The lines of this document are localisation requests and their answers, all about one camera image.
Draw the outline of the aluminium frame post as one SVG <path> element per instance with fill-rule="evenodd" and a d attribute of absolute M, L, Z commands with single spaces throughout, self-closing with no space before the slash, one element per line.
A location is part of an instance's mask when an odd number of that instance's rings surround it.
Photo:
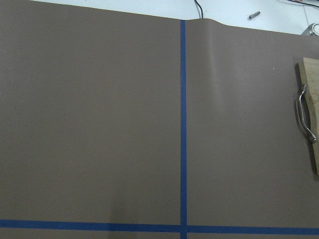
<path fill-rule="evenodd" d="M 319 23 L 310 24 L 301 35 L 304 36 L 317 36 L 319 37 Z"/>

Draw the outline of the wooden cutting board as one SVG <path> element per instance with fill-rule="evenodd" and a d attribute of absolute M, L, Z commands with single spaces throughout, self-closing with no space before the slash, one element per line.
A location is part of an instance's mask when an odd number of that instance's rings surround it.
<path fill-rule="evenodd" d="M 297 64 L 297 111 L 300 126 L 312 148 L 312 164 L 319 174 L 319 61 L 304 57 Z"/>

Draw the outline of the silver screw on table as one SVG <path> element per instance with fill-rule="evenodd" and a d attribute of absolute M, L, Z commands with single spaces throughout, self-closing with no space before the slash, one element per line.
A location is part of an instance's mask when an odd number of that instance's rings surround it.
<path fill-rule="evenodd" d="M 248 16 L 248 19 L 249 19 L 249 20 L 252 20 L 252 19 L 254 19 L 255 17 L 259 16 L 260 14 L 261 14 L 261 12 L 260 12 L 260 11 L 257 11 L 257 12 L 255 12 L 255 13 L 249 15 L 249 16 Z"/>

